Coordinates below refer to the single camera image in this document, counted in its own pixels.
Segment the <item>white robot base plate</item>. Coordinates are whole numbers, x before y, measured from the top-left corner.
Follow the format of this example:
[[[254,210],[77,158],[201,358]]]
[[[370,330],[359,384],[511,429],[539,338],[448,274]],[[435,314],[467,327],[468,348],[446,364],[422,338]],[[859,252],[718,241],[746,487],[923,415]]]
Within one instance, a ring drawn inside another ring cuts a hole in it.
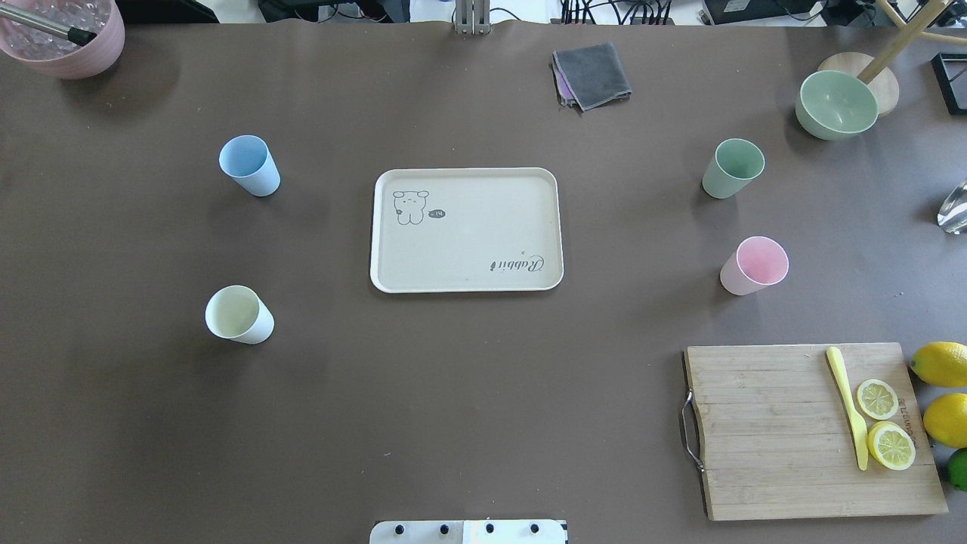
[[[369,543],[567,543],[567,523],[553,519],[384,521]]]

